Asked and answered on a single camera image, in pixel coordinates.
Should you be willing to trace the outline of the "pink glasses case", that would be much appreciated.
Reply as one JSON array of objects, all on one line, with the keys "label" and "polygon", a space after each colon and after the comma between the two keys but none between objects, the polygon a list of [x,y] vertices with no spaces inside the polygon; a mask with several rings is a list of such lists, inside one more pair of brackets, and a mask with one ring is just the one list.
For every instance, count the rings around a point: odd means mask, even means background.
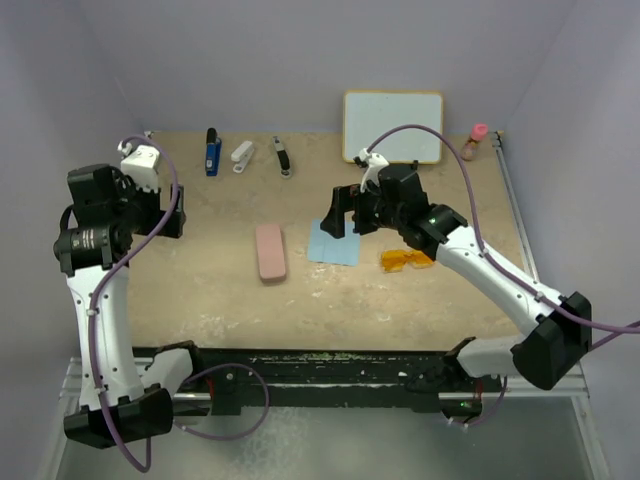
[{"label": "pink glasses case", "polygon": [[284,280],[287,270],[280,227],[277,224],[259,225],[255,236],[260,280],[265,283]]}]

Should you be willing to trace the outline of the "blue cleaning cloth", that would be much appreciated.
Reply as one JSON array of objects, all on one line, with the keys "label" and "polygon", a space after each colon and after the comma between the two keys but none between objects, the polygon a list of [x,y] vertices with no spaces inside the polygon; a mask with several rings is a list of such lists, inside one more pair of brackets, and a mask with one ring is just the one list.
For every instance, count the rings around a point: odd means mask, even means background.
[{"label": "blue cleaning cloth", "polygon": [[353,232],[354,223],[345,222],[345,236],[334,239],[320,229],[321,221],[314,219],[307,250],[311,262],[342,266],[357,266],[360,256],[360,236]]}]

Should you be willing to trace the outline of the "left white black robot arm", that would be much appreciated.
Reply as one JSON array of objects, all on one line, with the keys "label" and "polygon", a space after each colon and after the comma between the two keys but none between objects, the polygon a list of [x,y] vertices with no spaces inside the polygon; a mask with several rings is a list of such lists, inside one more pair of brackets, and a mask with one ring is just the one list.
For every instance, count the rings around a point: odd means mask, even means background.
[{"label": "left white black robot arm", "polygon": [[54,255],[75,303],[81,343],[79,410],[65,417],[68,439],[98,449],[163,435],[173,423],[172,397],[202,387],[206,369],[191,341],[161,347],[139,372],[128,321],[129,261],[136,234],[178,239],[186,215],[184,188],[172,210],[114,166],[71,171],[72,203],[60,220]]}]

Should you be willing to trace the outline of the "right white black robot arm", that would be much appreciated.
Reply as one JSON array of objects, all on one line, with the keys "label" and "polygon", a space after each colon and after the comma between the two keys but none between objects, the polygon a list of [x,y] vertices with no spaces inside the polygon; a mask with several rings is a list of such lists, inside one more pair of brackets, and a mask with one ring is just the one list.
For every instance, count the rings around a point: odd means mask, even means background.
[{"label": "right white black robot arm", "polygon": [[416,171],[406,165],[375,170],[362,185],[338,186],[332,192],[322,231],[335,239],[345,235],[345,215],[352,213],[354,232],[380,228],[398,232],[405,243],[451,269],[494,302],[514,323],[511,337],[463,340],[449,351],[446,383],[467,391],[480,377],[519,375],[550,390],[589,351],[590,330],[558,313],[591,315],[580,293],[565,296],[547,287],[477,240],[466,219],[444,204],[429,201]]}]

